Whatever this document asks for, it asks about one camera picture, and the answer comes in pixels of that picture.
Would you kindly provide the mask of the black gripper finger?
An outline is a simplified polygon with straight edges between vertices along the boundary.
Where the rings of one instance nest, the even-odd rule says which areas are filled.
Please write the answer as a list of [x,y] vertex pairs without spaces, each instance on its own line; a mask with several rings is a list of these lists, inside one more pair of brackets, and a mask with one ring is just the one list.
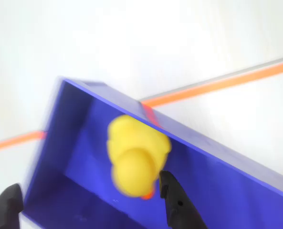
[[23,196],[18,183],[0,194],[0,229],[20,229],[19,214],[23,211]]
[[160,197],[165,200],[167,224],[172,229],[206,229],[184,188],[169,171],[159,173]]

